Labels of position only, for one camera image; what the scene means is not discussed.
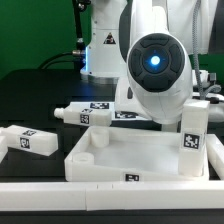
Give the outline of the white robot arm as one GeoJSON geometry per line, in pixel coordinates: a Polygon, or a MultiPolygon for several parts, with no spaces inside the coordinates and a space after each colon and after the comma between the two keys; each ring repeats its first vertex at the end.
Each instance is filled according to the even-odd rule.
{"type": "Polygon", "coordinates": [[[203,86],[198,59],[212,49],[221,0],[90,0],[91,41],[81,77],[115,82],[115,109],[160,124],[181,119],[191,99],[210,103],[208,119],[224,121],[218,86],[203,86]]]}

